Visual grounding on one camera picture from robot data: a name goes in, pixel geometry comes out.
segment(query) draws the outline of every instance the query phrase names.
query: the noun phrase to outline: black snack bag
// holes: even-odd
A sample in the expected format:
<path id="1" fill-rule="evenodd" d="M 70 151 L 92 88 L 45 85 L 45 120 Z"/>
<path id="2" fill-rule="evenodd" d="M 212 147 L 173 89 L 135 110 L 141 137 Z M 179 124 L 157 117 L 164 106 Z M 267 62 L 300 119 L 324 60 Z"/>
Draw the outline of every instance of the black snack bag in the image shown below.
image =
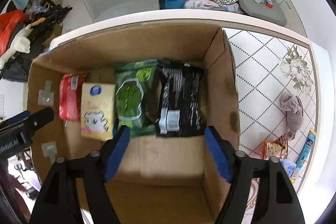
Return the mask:
<path id="1" fill-rule="evenodd" d="M 157 136 L 203 135 L 205 119 L 199 112 L 199 83 L 204 71 L 176 60 L 159 60 L 162 90 Z"/>

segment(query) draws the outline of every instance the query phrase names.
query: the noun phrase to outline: cardboard box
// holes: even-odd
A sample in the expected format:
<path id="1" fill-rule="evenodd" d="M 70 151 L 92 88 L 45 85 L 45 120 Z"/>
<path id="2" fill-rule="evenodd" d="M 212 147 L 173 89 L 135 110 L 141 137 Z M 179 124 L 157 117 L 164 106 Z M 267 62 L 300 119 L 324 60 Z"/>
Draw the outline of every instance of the cardboard box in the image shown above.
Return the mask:
<path id="1" fill-rule="evenodd" d="M 110 28 L 88 34 L 36 58 L 31 66 L 28 110 L 35 112 L 38 92 L 46 80 L 55 93 L 55 120 L 36 132 L 32 157 L 42 181 L 51 167 L 41 145 L 55 142 L 58 156 L 82 157 L 99 149 L 99 142 L 83 138 L 80 126 L 63 130 L 58 119 L 58 87 L 65 73 L 88 73 L 87 81 L 114 83 L 113 64 L 150 58 L 200 62 L 205 69 L 202 105 L 208 125 L 237 149 L 239 109 L 235 62 L 226 34 L 214 24 L 167 23 Z M 88 210 L 83 181 L 78 179 L 82 208 Z M 131 140 L 117 175 L 106 184 L 107 193 L 122 224 L 214 223 L 229 184 L 222 179 L 206 148 L 204 136 Z"/>
<path id="2" fill-rule="evenodd" d="M 49 47 L 51 41 L 62 34 L 63 26 L 58 23 L 55 24 L 55 27 L 51 33 L 51 35 L 42 43 L 43 46 Z"/>

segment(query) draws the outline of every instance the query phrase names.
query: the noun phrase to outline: green snack bag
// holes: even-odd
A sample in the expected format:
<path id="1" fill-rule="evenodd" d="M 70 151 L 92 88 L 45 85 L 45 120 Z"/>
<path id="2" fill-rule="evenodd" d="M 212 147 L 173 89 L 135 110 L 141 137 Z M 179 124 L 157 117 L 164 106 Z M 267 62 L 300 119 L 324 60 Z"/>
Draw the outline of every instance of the green snack bag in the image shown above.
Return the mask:
<path id="1" fill-rule="evenodd" d="M 158 113 L 156 92 L 159 77 L 157 59 L 117 64 L 114 67 L 115 106 L 119 125 L 131 129 L 131 136 L 155 135 Z"/>

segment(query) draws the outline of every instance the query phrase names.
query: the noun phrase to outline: yellow snack box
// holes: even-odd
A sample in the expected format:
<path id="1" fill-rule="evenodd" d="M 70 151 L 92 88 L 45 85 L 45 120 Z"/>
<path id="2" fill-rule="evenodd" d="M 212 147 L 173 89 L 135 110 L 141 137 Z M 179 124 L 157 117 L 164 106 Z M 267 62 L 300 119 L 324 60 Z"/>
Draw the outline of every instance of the yellow snack box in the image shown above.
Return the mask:
<path id="1" fill-rule="evenodd" d="M 84 83 L 81 102 L 81 135 L 101 141 L 112 139 L 115 85 Z"/>

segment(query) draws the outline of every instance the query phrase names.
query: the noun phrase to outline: screw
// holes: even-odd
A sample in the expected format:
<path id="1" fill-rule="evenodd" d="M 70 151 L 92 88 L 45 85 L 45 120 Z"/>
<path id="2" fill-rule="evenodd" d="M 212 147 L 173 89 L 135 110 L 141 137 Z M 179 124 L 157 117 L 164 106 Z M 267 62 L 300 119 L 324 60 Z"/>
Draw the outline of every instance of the screw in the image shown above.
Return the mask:
<path id="1" fill-rule="evenodd" d="M 237 151 L 235 152 L 235 155 L 236 155 L 237 157 L 239 157 L 239 158 L 243 158 L 243 157 L 246 156 L 245 152 L 242 151 L 242 150 L 237 150 Z"/>
<path id="2" fill-rule="evenodd" d="M 279 158 L 277 158 L 276 156 L 271 157 L 271 162 L 277 163 L 279 161 L 280 161 Z"/>
<path id="3" fill-rule="evenodd" d="M 99 155 L 100 155 L 99 150 L 93 150 L 93 151 L 90 153 L 90 156 L 91 156 L 91 157 L 98 157 Z"/>
<path id="4" fill-rule="evenodd" d="M 63 156 L 58 157 L 58 158 L 56 159 L 56 162 L 58 162 L 59 164 L 65 162 L 65 157 L 63 157 Z"/>

